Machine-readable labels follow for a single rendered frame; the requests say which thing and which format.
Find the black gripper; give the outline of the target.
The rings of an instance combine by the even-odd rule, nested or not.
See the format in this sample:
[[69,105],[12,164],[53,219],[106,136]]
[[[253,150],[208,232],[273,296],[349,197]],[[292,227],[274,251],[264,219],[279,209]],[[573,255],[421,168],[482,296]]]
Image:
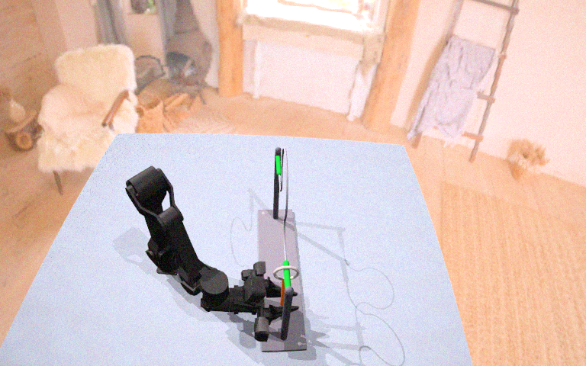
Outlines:
[[[264,277],[264,274],[266,273],[266,263],[256,262],[253,264],[253,269],[256,269],[257,276]],[[269,277],[265,279],[264,284],[266,289],[266,298],[281,297],[282,287],[273,284]],[[264,298],[260,301],[261,308],[250,309],[247,307],[242,307],[239,305],[238,300],[242,300],[243,295],[241,292],[237,291],[237,287],[238,285],[230,287],[230,312],[234,312],[233,314],[252,313],[252,315],[256,315],[257,313],[257,317],[255,318],[254,323],[255,340],[259,342],[267,342],[269,337],[269,325],[271,324],[271,321],[282,316],[283,307],[269,305],[269,308],[265,308]]]

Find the orange handle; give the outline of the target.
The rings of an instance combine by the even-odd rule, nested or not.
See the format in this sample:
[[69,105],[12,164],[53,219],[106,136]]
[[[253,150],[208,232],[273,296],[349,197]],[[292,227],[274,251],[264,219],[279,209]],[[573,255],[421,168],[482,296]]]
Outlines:
[[291,280],[295,279],[295,278],[296,278],[297,276],[299,276],[299,274],[300,274],[300,271],[299,271],[299,270],[298,270],[296,267],[291,267],[291,266],[281,266],[281,267],[277,268],[276,270],[274,270],[274,272],[273,272],[273,276],[274,276],[276,279],[278,279],[278,280],[282,280],[282,293],[281,293],[281,302],[280,302],[281,306],[283,306],[283,305],[284,305],[284,298],[285,298],[285,281],[284,281],[284,278],[282,278],[282,277],[279,277],[279,276],[278,276],[276,273],[277,273],[278,271],[281,271],[282,269],[292,269],[292,270],[295,270],[295,271],[296,271],[296,274],[295,274],[294,276],[291,276],[291,277],[290,277],[290,278],[291,278]]

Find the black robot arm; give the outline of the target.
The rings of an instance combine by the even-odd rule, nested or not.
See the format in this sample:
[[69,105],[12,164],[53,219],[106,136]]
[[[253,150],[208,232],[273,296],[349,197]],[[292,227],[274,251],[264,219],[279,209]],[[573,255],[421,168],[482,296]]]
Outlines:
[[[229,312],[229,284],[226,274],[198,259],[183,224],[184,217],[175,204],[173,186],[162,169],[150,166],[126,181],[126,192],[139,214],[144,215],[150,240],[146,254],[157,266],[156,273],[179,274],[182,287],[190,295],[202,294],[205,311]],[[163,211],[162,202],[169,192],[169,205]],[[243,295],[239,305],[261,308],[266,296],[265,278],[256,269],[240,272],[244,285],[237,287]]]

